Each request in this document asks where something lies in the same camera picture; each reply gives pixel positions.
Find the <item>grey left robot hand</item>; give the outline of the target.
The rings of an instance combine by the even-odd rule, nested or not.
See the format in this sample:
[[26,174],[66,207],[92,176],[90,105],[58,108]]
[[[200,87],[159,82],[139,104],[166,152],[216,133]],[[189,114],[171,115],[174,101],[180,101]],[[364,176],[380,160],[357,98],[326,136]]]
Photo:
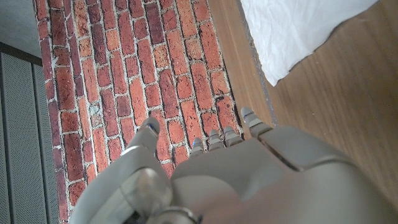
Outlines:
[[147,118],[120,158],[78,199],[71,223],[396,223],[393,204],[339,150],[249,108],[251,138],[230,127],[193,142],[168,176],[155,158],[159,122]]

